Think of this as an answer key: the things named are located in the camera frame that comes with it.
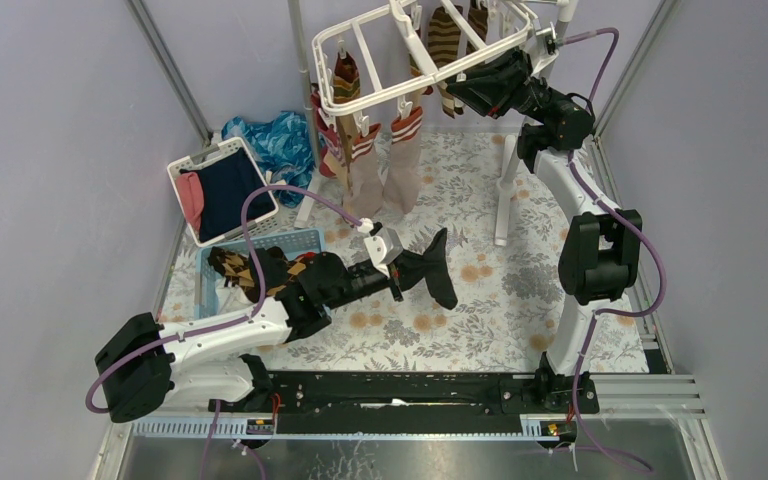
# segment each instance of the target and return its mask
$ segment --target laundry basket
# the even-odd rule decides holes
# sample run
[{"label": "laundry basket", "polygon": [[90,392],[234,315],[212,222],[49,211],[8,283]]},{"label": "laundry basket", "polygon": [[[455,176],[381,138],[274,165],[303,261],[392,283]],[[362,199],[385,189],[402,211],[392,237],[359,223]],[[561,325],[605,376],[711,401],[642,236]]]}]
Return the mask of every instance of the laundry basket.
[{"label": "laundry basket", "polygon": [[[188,155],[180,160],[176,160],[166,167],[166,172],[169,174],[169,181],[172,182],[172,188],[175,190],[175,196],[178,198],[178,205],[181,206],[181,211],[183,211],[184,207],[181,205],[181,194],[178,192],[178,187],[175,185],[175,179],[181,176],[181,170],[200,170],[237,153],[241,148],[245,150],[249,160],[254,164],[255,170],[258,175],[260,175],[260,181],[266,185],[263,173],[257,166],[257,153],[251,145],[241,137],[229,138],[216,145],[211,145],[195,155]],[[269,199],[272,201],[274,208],[254,220],[249,220],[249,232],[251,232],[252,235],[263,235],[278,227],[278,222],[275,219],[275,214],[278,213],[278,203],[275,201],[272,192],[267,192],[267,194],[269,195]],[[199,247],[207,247],[219,242],[226,242],[243,234],[243,227],[237,227],[218,237],[202,240],[199,239],[198,231],[196,231],[189,223],[187,223],[187,230]]]},{"label": "laundry basket", "polygon": [[[254,243],[255,248],[280,247],[284,251],[284,255],[292,260],[303,253],[325,251],[325,234],[321,228],[308,228],[252,238],[252,243]],[[199,250],[196,255],[196,320],[219,313],[216,281],[222,276],[207,263],[207,257],[213,247],[224,248],[244,255],[249,253],[245,240],[222,243]]]}]

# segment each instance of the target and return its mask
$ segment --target floral pattern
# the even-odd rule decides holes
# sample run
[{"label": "floral pattern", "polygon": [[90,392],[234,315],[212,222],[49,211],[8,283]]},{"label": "floral pattern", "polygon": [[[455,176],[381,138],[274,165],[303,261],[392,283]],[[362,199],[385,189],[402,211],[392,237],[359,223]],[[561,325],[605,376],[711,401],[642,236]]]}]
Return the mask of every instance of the floral pattern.
[{"label": "floral pattern", "polygon": [[[270,369],[533,371],[554,341],[563,308],[557,261],[567,223],[549,190],[521,168],[508,245],[493,244],[501,143],[489,134],[423,134],[416,208],[402,216],[385,207],[375,218],[415,252],[449,229],[447,259],[459,299],[454,310],[437,305],[420,282],[403,302],[379,293],[333,311],[332,325],[310,338],[254,353]],[[380,136],[382,166],[388,148]],[[337,203],[342,194],[337,182],[326,182],[320,193]],[[282,208],[279,218],[289,230],[295,211]],[[312,218],[325,230],[329,251],[347,263],[365,259],[362,237],[336,213],[317,204]],[[192,319],[196,252],[185,235],[160,321]],[[620,308],[630,308],[627,298]],[[594,371],[648,371],[633,319],[605,319],[591,349]]]}]

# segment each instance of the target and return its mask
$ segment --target white wall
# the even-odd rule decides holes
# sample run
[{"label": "white wall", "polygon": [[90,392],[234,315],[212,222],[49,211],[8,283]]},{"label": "white wall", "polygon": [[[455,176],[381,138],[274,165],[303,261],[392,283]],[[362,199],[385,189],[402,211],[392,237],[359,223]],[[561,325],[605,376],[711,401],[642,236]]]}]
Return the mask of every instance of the white wall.
[{"label": "white wall", "polygon": [[0,479],[89,471],[93,357],[152,307],[197,148],[124,2],[0,2]]},{"label": "white wall", "polygon": [[[437,0],[421,0],[425,5],[425,23]],[[302,93],[295,47],[286,0],[146,0],[158,28],[193,96],[213,129],[227,120],[242,115],[254,121],[268,121],[281,110],[302,109]],[[309,46],[314,35],[325,28],[353,16],[387,4],[386,0],[302,0],[304,30]],[[467,0],[455,4],[465,7]],[[597,111],[606,101],[623,68],[631,57],[658,0],[599,0],[579,4],[569,34],[615,26],[622,32],[620,44],[602,81],[602,93],[596,101]],[[552,9],[548,21],[557,17]],[[393,85],[409,78],[407,49],[396,27],[384,17],[364,27],[364,36],[372,51],[382,83]],[[498,38],[498,24],[490,26],[490,39]],[[354,35],[345,36],[347,48],[355,54]],[[466,39],[461,39],[461,52]],[[590,92],[590,85],[609,45],[607,38],[570,46],[562,52],[552,74],[552,85],[562,91]],[[329,58],[333,58],[332,46]],[[308,58],[313,60],[309,51]],[[362,73],[362,91],[372,92],[372,84]],[[427,128],[478,130],[518,130],[522,117],[509,113],[498,121],[482,118],[472,112],[452,120],[440,108],[440,96],[425,97]],[[395,100],[383,108],[365,112],[371,122],[389,124],[396,112]]]},{"label": "white wall", "polygon": [[685,0],[605,144],[729,478],[768,478],[768,2]]}]

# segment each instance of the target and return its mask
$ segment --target sock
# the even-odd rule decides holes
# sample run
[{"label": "sock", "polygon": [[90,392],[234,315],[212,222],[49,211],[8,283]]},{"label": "sock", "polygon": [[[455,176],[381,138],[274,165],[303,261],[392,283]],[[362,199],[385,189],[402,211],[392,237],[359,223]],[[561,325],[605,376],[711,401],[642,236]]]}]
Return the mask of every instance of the sock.
[{"label": "sock", "polygon": [[[422,28],[416,29],[416,36],[419,38],[422,38]],[[410,59],[410,65],[411,65],[411,76],[413,77],[421,77],[422,76],[422,70],[419,69],[419,65],[416,64],[416,60],[414,60],[413,55],[408,54],[408,58]],[[431,85],[425,87],[425,90],[421,92],[421,95],[431,95],[431,92],[433,92],[434,89],[431,88]],[[411,94],[411,101],[413,101],[414,105],[419,105],[419,95]]]},{"label": "sock", "polygon": [[391,124],[390,169],[384,182],[384,199],[402,213],[410,213],[419,198],[419,155],[421,153],[422,107],[414,107],[410,115]]},{"label": "sock", "polygon": [[[487,14],[487,8],[479,6],[476,0],[470,0],[469,15],[466,21],[482,40],[487,40]],[[474,51],[475,47],[471,43],[466,42],[466,54],[469,55]]]},{"label": "sock", "polygon": [[380,123],[370,125],[369,134],[358,136],[352,145],[351,189],[343,195],[343,208],[359,218],[372,218],[384,202],[384,185],[378,177],[378,152],[375,151],[375,137],[380,130]]},{"label": "sock", "polygon": [[[463,13],[463,7],[456,7]],[[458,45],[461,42],[461,29],[445,8],[439,7],[431,14],[428,23],[428,53],[437,68],[446,66],[458,58]],[[446,82],[438,84],[443,96],[443,112],[455,118],[455,99],[446,91]]]},{"label": "sock", "polygon": [[[334,103],[347,103],[360,96],[360,74],[358,73],[355,59],[349,53],[346,58],[337,55],[337,64],[334,66]],[[344,158],[349,158],[352,151],[352,143],[358,136],[355,119],[351,115],[337,117],[337,133],[340,135],[340,143],[343,146]]]},{"label": "sock", "polygon": [[340,135],[332,127],[325,124],[322,117],[319,115],[319,110],[322,108],[322,103],[319,98],[319,93],[314,93],[310,96],[310,101],[313,104],[316,112],[316,129],[325,136],[325,149],[327,153],[322,155],[322,163],[319,165],[319,172],[326,177],[337,177],[343,188],[348,191],[348,165],[345,159],[348,158],[343,152],[343,145],[340,142]]}]

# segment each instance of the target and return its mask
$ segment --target white drying rack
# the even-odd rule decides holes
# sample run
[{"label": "white drying rack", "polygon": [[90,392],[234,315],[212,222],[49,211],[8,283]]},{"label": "white drying rack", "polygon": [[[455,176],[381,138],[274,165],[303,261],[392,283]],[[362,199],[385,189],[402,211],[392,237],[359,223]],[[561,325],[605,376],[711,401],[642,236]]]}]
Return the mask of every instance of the white drying rack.
[{"label": "white drying rack", "polygon": [[[298,0],[291,1],[291,16],[298,22],[295,28],[297,37],[303,38],[301,29],[301,15],[298,10]],[[539,17],[531,10],[527,3],[547,3],[553,4],[559,8],[558,16],[558,33],[566,31],[566,26],[572,20],[573,12],[575,11],[578,0],[479,0],[480,3],[488,7],[489,18],[488,23],[499,19],[499,35],[500,39],[490,45],[486,44],[484,40],[478,35],[478,33],[469,25],[469,22],[463,17],[463,15],[457,10],[451,0],[439,0],[443,8],[460,28],[460,30],[466,35],[467,41],[472,44],[475,50],[445,66],[438,68],[434,61],[431,59],[431,55],[425,48],[422,40],[416,34],[416,30],[420,26],[422,19],[422,6],[418,5],[418,0],[388,0],[389,5],[377,8],[370,12],[364,13],[357,17],[354,17],[345,22],[339,23],[332,27],[326,28],[317,34],[312,41],[314,65],[316,71],[316,77],[319,82],[319,93],[322,103],[323,112],[316,112],[316,109],[312,108],[309,104],[309,98],[305,99],[305,110],[308,114],[308,122],[313,125],[313,115],[321,114],[326,123],[331,124],[334,121],[334,117],[352,115],[354,122],[357,125],[358,131],[361,134],[366,135],[369,129],[369,117],[363,114],[365,108],[370,108],[374,105],[384,103],[398,98],[398,111],[399,114],[404,117],[405,113],[409,113],[412,108],[412,103],[406,100],[406,96],[419,89],[425,88],[429,85],[437,84],[443,80],[456,77],[461,79],[465,77],[463,75],[464,70],[469,69],[475,65],[486,62],[493,59],[504,52],[512,48],[525,48],[526,42],[540,34],[545,34],[546,31],[550,31],[555,34],[554,26],[548,29],[538,32]],[[498,11],[498,5],[504,5],[504,13]],[[405,7],[410,7],[410,15],[405,13]],[[384,87],[381,84],[381,78],[378,76],[378,71],[375,68],[375,62],[372,59],[372,55],[369,52],[369,46],[366,43],[366,38],[363,35],[362,26],[373,20],[392,16],[393,21],[396,23],[396,27],[407,46],[408,51],[413,56],[417,67],[419,68],[421,75],[414,77],[405,82]],[[514,27],[514,20],[518,19],[521,26]],[[332,71],[328,67],[328,55],[325,54],[323,45],[326,41],[336,37],[336,44],[342,51],[342,45],[344,43],[342,35],[345,32],[351,30],[357,38],[357,43],[360,48],[361,56],[363,58],[364,65],[372,82],[373,92],[367,95],[361,95],[360,97],[351,100],[346,103],[334,102],[334,87],[331,84]],[[297,50],[301,52],[301,44],[297,46]],[[542,75],[548,77],[551,71],[554,60],[557,58],[557,51],[548,54],[545,48],[541,48],[540,42],[534,42],[533,48],[540,51],[531,53],[539,53],[533,55],[532,59],[535,60],[533,65],[533,75]],[[300,73],[303,76],[303,83],[308,75],[306,65],[300,66]],[[306,91],[307,96],[310,94],[309,85]],[[316,135],[311,134],[312,141],[316,141]],[[505,150],[502,158],[502,177],[497,183],[499,190],[499,208],[497,211],[496,219],[496,232],[495,242],[497,245],[505,245],[507,243],[508,232],[508,220],[510,216],[510,195],[513,189],[513,181],[516,177],[516,169],[519,161],[514,158],[514,148],[516,136],[509,136],[505,142]],[[318,145],[314,145],[314,155],[318,157]],[[311,181],[308,190],[316,192],[322,185],[324,177],[322,177],[318,171],[314,172],[313,179]],[[299,213],[296,217],[294,226],[296,228],[305,228],[308,225],[310,212],[313,207],[313,200],[310,197],[305,197],[302,201]]]}]

